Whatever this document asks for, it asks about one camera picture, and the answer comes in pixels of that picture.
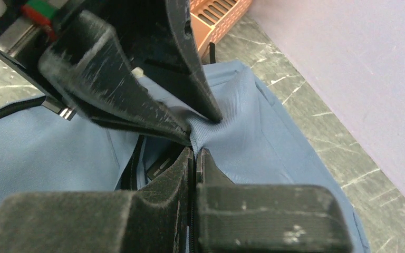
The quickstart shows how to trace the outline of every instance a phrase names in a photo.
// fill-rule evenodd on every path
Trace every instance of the table surface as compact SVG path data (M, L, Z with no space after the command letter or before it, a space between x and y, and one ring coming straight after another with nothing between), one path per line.
M276 94L359 213L372 252L405 252L405 198L257 23L245 15L216 58L242 61ZM0 61L0 107L39 94Z

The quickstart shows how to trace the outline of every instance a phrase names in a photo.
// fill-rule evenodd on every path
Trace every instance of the blue fabric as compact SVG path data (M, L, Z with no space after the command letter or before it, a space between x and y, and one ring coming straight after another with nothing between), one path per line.
M153 82L143 84L156 99L187 118L193 149L209 149L234 183L328 188L342 208L354 253L370 252L358 214L277 97L240 62L208 65L205 70L223 112L220 124L202 118Z
M21 191L112 191L137 138L42 106L0 119L0 204Z
M354 252L370 252L358 215L304 135L274 94L240 62L205 66L224 114L213 124L151 80L151 95L192 126L195 151L208 148L219 168L235 183L315 184L327 187L344 213ZM43 108L0 120L0 202L28 190L112 190L137 140L133 133L108 131L76 117L61 119ZM138 184L167 146L147 138L138 165Z

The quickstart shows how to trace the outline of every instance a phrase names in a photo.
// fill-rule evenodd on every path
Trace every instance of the lavender wall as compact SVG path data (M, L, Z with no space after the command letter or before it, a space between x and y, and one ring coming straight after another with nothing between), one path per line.
M405 1L255 0L249 12L405 196Z

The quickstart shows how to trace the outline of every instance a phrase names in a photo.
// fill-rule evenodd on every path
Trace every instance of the black cable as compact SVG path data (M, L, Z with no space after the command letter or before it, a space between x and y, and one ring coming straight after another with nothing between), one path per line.
M216 63L215 44L212 42L209 43L209 59L211 64Z

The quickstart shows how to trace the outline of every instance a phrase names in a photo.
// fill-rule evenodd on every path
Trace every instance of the orange basket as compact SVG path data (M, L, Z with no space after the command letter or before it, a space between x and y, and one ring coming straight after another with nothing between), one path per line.
M221 38L246 13L252 0L191 0L190 15L198 53L208 53L209 43Z

